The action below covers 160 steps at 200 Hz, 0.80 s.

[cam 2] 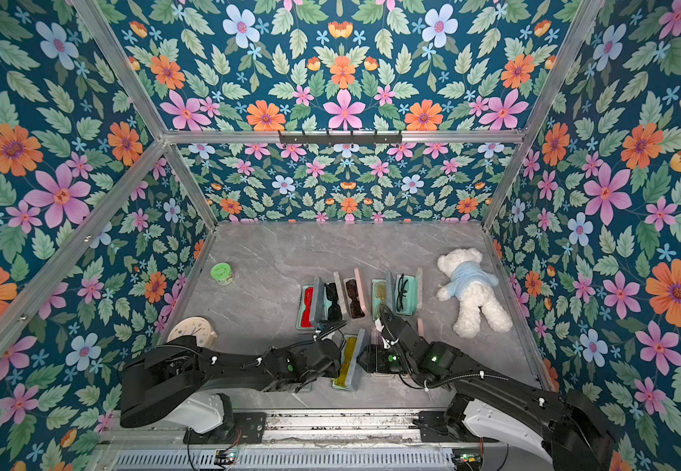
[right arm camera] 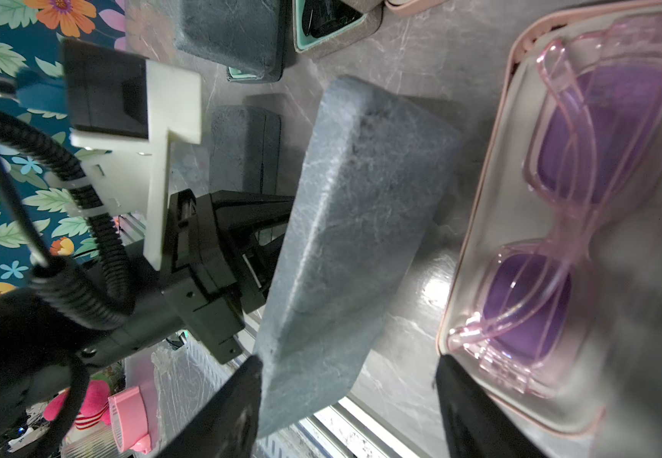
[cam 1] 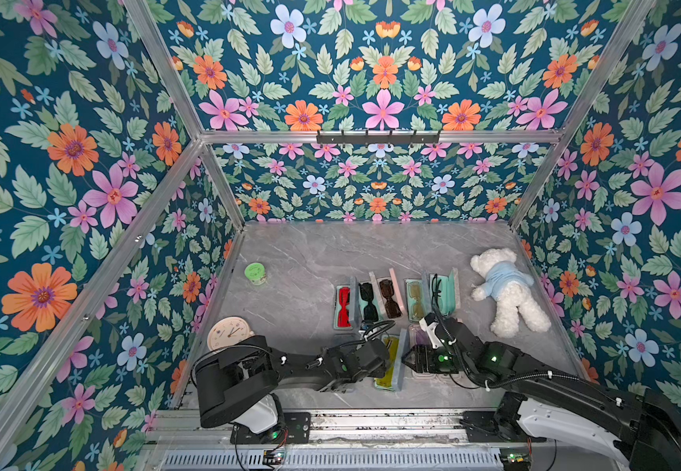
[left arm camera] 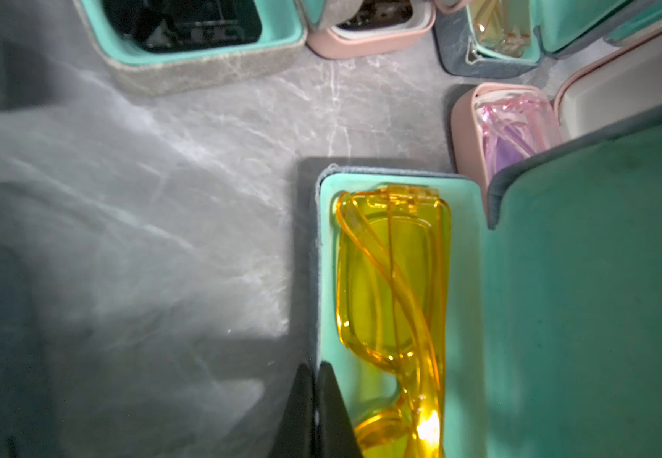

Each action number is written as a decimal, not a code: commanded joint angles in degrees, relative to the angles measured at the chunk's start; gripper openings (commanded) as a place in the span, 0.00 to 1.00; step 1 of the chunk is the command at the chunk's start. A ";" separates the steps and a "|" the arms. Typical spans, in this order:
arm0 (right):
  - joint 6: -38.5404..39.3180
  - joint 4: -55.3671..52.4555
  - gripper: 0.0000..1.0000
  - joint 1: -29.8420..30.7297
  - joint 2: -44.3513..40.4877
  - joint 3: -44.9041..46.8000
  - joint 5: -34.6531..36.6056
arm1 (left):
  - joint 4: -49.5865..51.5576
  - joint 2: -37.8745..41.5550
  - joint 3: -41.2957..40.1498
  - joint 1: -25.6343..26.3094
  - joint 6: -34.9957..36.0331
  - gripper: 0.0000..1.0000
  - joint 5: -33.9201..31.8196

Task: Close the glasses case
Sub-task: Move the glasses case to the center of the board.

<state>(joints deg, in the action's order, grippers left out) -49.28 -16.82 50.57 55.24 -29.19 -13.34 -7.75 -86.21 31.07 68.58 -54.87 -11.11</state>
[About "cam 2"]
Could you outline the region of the grey case with red glasses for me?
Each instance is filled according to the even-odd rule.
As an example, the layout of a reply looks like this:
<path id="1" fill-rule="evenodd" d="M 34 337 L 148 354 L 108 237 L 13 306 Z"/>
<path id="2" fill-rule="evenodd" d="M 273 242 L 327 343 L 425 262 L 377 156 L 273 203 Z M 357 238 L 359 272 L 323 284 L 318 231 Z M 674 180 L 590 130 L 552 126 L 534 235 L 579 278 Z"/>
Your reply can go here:
<path id="1" fill-rule="evenodd" d="M 298 308 L 297 323 L 295 327 L 299 331 L 310 331 L 317 328 L 319 314 L 317 313 L 320 292 L 324 288 L 320 277 L 315 277 L 311 284 L 301 288 Z"/>

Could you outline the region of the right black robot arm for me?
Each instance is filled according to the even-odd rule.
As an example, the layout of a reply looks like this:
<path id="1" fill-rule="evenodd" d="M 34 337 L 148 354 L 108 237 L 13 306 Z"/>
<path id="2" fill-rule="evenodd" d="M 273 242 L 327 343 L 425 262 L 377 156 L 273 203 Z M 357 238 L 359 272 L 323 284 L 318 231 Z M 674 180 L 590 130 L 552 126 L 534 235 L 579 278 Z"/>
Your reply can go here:
<path id="1" fill-rule="evenodd" d="M 429 343 L 388 306 L 381 307 L 375 327 L 382 341 L 362 351 L 360 365 L 368 373 L 400 376 L 417 390 L 454 392 L 442 434 L 503 442 L 546 459 L 556 470 L 609 469 L 615 436 L 583 392 L 535 388 L 457 347 Z"/>

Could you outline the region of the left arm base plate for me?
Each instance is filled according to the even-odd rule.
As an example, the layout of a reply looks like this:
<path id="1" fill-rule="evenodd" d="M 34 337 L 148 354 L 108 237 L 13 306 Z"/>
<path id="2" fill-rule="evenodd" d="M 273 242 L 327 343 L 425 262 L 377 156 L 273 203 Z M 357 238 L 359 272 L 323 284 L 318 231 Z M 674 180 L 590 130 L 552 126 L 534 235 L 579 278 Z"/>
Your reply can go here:
<path id="1" fill-rule="evenodd" d="M 187 432 L 186 445 L 253 445 L 261 444 L 267 425 L 264 412 L 236 412 L 225 422 L 205 434 Z"/>

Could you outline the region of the grey case with yellow glasses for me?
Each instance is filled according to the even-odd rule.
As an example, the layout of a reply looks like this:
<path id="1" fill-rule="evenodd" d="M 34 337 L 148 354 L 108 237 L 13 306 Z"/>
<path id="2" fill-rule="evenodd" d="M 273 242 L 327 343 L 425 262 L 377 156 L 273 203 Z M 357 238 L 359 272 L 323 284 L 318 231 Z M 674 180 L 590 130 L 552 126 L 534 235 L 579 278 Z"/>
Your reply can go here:
<path id="1" fill-rule="evenodd" d="M 357 357 L 368 344 L 368 333 L 361 329 L 357 334 L 346 337 L 342 347 L 342 365 L 337 378 L 332 380 L 331 386 L 335 390 L 355 392 L 358 390 L 363 368 L 358 365 Z"/>

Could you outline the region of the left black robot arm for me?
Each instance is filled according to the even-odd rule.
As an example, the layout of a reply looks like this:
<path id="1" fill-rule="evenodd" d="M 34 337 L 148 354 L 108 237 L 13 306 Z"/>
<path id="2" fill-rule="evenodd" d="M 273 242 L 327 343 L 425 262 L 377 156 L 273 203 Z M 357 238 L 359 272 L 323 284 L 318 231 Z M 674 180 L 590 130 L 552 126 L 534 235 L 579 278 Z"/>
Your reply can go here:
<path id="1" fill-rule="evenodd" d="M 262 355 L 222 353 L 199 347 L 193 336 L 158 345 L 130 361 L 122 372 L 120 424 L 151 425 L 207 390 L 297 392 L 342 369 L 342 351 L 329 339 L 299 341 Z"/>

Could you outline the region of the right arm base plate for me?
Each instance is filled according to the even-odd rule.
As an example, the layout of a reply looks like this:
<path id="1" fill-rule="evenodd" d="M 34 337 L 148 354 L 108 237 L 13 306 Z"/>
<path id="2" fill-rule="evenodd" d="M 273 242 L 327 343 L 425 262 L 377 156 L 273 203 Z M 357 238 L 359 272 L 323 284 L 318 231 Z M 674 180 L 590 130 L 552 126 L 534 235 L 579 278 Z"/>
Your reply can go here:
<path id="1" fill-rule="evenodd" d="M 463 423 L 444 411 L 420 411 L 412 424 L 423 443 L 466 443 L 472 439 Z"/>

